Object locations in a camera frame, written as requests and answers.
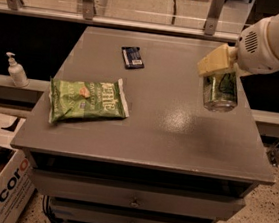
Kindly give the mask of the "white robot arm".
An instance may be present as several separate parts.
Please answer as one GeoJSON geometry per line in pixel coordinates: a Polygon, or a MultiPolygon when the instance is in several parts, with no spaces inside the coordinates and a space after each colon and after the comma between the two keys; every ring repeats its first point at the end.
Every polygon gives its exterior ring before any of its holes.
{"type": "Polygon", "coordinates": [[[270,74],[279,71],[279,14],[266,17],[244,29],[236,46],[223,44],[197,63],[203,77],[228,73],[237,67],[248,74],[270,74]]]}

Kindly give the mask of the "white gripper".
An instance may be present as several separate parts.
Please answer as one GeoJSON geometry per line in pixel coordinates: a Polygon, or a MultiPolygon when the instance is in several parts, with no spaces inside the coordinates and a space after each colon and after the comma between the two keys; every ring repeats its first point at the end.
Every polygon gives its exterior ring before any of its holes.
{"type": "Polygon", "coordinates": [[[236,48],[222,44],[213,49],[198,63],[198,75],[208,77],[211,74],[225,74],[234,70],[239,77],[251,74],[270,74],[279,71],[279,56],[275,54],[269,42],[271,19],[264,18],[244,29],[237,40],[236,48]]]}

